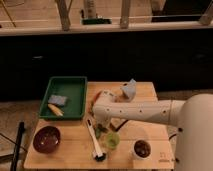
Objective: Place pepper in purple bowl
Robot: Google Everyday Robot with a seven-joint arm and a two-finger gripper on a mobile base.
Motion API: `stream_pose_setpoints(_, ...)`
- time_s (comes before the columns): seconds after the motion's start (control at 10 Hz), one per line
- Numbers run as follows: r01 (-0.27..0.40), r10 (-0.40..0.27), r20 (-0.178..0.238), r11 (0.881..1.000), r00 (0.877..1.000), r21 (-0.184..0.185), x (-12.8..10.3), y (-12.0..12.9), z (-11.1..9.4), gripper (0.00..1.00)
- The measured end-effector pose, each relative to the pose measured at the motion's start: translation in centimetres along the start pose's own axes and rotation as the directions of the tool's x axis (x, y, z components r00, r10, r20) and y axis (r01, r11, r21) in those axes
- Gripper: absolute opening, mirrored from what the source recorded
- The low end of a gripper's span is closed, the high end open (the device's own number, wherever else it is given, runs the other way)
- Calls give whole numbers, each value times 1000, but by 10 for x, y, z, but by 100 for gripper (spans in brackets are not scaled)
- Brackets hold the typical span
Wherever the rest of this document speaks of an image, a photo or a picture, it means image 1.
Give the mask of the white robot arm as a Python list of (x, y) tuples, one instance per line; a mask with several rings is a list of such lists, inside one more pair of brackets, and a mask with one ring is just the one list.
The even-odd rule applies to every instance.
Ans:
[(198, 94), (188, 100), (116, 102), (103, 90), (92, 111), (105, 126), (122, 118), (174, 126), (178, 129), (174, 171), (213, 171), (213, 94)]

